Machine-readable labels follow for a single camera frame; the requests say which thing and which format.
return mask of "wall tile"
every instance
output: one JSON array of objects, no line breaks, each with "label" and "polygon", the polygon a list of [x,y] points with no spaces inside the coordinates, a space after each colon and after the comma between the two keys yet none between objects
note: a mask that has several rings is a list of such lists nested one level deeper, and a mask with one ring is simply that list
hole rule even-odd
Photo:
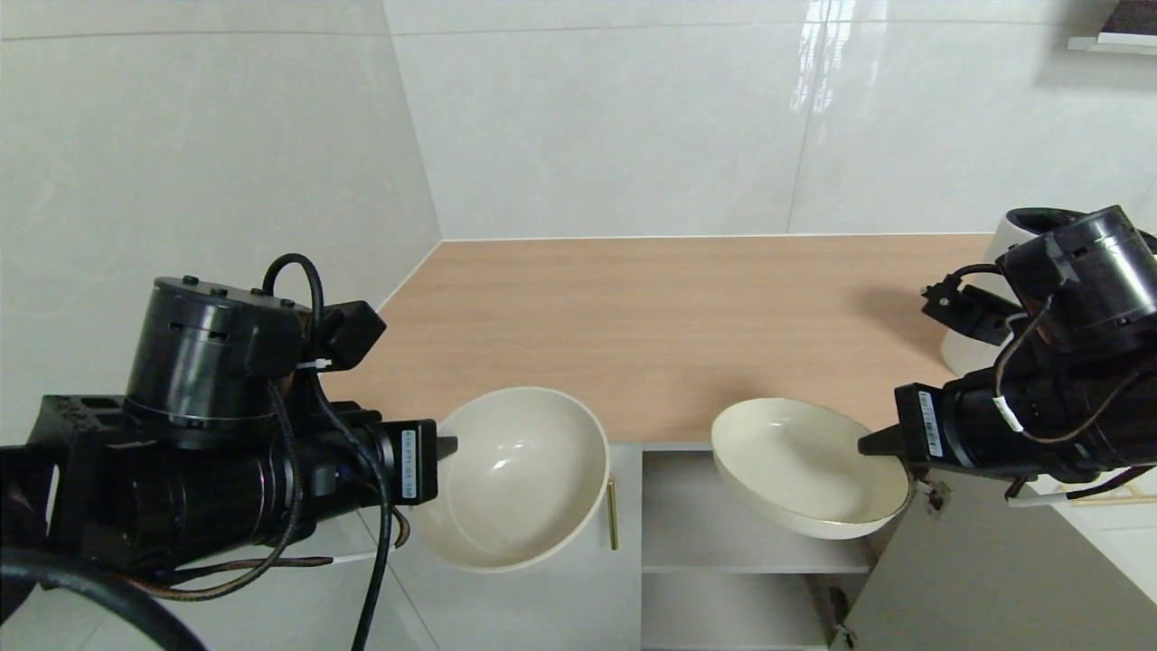
[{"label": "wall tile", "polygon": [[443,235],[782,232],[819,31],[396,37]]},{"label": "wall tile", "polygon": [[7,0],[14,38],[165,32],[388,34],[377,0]]},{"label": "wall tile", "polygon": [[248,287],[297,250],[329,302],[377,305],[439,241],[389,37],[17,40],[3,64],[0,443],[45,393],[124,390],[155,275]]},{"label": "wall tile", "polygon": [[992,230],[1012,207],[1134,212],[1157,177],[1145,57],[1070,29],[827,25],[793,232]]},{"label": "wall tile", "polygon": [[832,21],[1064,24],[1093,34],[1118,0],[831,0]]},{"label": "wall tile", "polygon": [[385,0],[393,34],[821,22],[833,0]]}]

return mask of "cream bowl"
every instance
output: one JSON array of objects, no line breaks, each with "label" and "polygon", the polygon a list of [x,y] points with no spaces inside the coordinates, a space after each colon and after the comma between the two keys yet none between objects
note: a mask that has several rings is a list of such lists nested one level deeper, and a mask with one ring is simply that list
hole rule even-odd
[{"label": "cream bowl", "polygon": [[530,567],[574,539],[598,510],[610,450],[577,400],[538,387],[478,398],[439,426],[458,451],[439,464],[439,497],[412,521],[447,563],[477,572]]},{"label": "cream bowl", "polygon": [[907,504],[911,480],[894,457],[864,457],[870,431],[830,409],[786,399],[734,405],[715,419],[723,482],[768,519],[830,540],[867,535]]}]

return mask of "gold handle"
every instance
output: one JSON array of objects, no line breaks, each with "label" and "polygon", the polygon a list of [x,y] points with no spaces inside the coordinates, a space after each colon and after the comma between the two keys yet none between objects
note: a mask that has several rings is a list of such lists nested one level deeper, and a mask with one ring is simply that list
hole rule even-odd
[{"label": "gold handle", "polygon": [[611,552],[619,550],[619,512],[614,504],[614,475],[606,481],[606,517],[611,525]]}]

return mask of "barcode label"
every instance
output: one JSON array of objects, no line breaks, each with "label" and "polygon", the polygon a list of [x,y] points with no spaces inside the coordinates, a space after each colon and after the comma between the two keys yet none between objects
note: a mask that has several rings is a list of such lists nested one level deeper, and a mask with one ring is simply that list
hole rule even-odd
[{"label": "barcode label", "polygon": [[939,426],[936,424],[936,408],[933,406],[933,394],[919,392],[920,412],[924,416],[924,436],[928,437],[928,453],[933,457],[944,457],[944,449],[941,447]]},{"label": "barcode label", "polygon": [[418,432],[404,430],[401,432],[401,497],[414,500],[418,497]]}]

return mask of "open shelf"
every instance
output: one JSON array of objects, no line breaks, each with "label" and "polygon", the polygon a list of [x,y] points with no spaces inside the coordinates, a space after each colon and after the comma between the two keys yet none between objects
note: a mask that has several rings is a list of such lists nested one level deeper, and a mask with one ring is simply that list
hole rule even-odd
[{"label": "open shelf", "polygon": [[643,649],[826,650],[803,577],[687,571],[643,576]]},{"label": "open shelf", "polygon": [[643,453],[644,572],[865,574],[871,565],[862,540],[808,538],[749,509],[710,452]]}]

